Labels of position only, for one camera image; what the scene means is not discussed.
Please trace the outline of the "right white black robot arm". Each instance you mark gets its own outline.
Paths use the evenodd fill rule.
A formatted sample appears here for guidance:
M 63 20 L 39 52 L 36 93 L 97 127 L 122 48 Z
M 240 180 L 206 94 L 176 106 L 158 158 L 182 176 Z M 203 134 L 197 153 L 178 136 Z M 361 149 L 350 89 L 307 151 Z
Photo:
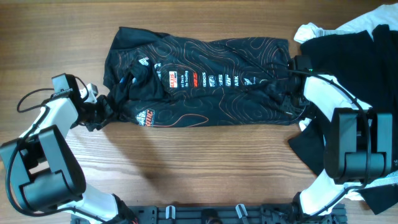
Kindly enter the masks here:
M 290 206 L 294 221 L 331 213 L 344 198 L 372 200 L 397 183 L 392 172 L 392 115 L 374 111 L 331 75 L 290 71 L 289 95 L 315 106 L 288 144 L 316 174 Z

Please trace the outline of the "black orange printed cycling jersey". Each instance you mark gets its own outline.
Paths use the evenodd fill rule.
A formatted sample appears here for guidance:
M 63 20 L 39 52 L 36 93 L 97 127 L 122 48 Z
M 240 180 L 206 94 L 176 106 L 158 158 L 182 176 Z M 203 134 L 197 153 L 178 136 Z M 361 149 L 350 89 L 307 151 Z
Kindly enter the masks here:
M 122 27 L 104 64 L 103 83 L 121 121 L 152 128 L 290 125 L 303 119 L 285 39 L 205 42 Z

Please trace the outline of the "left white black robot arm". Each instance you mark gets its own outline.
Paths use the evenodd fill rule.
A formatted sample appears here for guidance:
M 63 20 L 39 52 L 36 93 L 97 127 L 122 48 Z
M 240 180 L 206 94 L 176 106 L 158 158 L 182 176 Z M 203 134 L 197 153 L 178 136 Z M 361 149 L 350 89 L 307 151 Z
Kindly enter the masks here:
M 39 105 L 40 114 L 27 131 L 1 146 L 5 187 L 14 209 L 30 217 L 68 212 L 89 223 L 136 223 L 116 195 L 88 185 L 65 138 L 97 102 L 98 89 L 88 84 L 56 84 Z

